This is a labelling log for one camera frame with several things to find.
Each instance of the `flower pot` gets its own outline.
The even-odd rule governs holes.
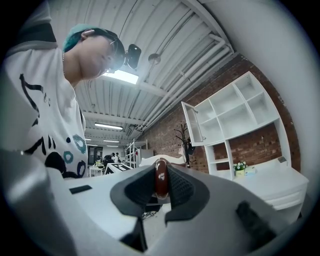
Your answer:
[[[235,171],[235,176],[236,176],[236,177],[245,176],[245,169],[243,169],[243,170],[236,170],[236,171]]]

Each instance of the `man's ear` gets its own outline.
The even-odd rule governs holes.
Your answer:
[[[87,29],[81,33],[81,41],[86,40],[95,31],[93,29]]]

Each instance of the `ceiling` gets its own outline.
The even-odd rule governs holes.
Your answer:
[[[210,34],[225,40],[211,58],[226,47],[229,55],[234,53],[218,23],[196,0],[50,0],[49,5],[59,47],[74,25],[87,23],[116,33],[125,49],[136,44],[142,51],[136,69],[121,68],[139,76],[136,84],[101,76],[76,87],[76,98],[86,119],[85,137],[92,144],[106,146],[103,140],[117,140],[124,146],[141,133],[137,128],[146,128],[141,126],[146,119],[150,127],[154,122],[148,120],[156,120],[168,111],[161,111],[162,106],[172,107],[179,102],[193,88],[194,81],[185,77],[188,71],[195,74],[202,67],[192,69],[195,63],[219,43]],[[159,64],[148,62],[152,53],[160,54]],[[205,71],[211,71],[215,64]],[[190,85],[179,93],[188,80]],[[122,126],[123,131],[97,127],[95,122]]]

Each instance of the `fluorescent light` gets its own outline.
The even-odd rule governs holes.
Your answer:
[[[128,72],[122,71],[122,70],[116,70],[114,73],[108,73],[105,72],[103,76],[114,78],[114,79],[119,79],[131,84],[136,84],[138,81],[139,76],[135,74],[130,74]]]
[[[105,127],[110,129],[117,129],[117,130],[123,129],[121,126],[115,126],[115,125],[109,125],[109,124],[103,124],[103,123],[97,123],[97,122],[95,123],[95,126]]]
[[[103,140],[104,142],[114,142],[114,143],[119,143],[120,141],[117,141],[117,140],[106,140],[106,139],[104,139]]]

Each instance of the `coat rack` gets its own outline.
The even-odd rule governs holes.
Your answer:
[[[181,125],[181,130],[174,129],[174,131],[181,133],[182,138],[180,138],[177,135],[176,135],[176,137],[178,139],[182,140],[182,145],[183,145],[184,153],[185,153],[186,167],[190,168],[190,163],[192,163],[194,161],[190,161],[190,159],[189,159],[189,153],[188,153],[188,147],[187,147],[187,141],[186,141],[186,135],[185,135],[185,132],[186,132],[186,130],[188,130],[188,128],[186,128],[186,124],[184,124],[184,125],[180,124],[180,125]]]

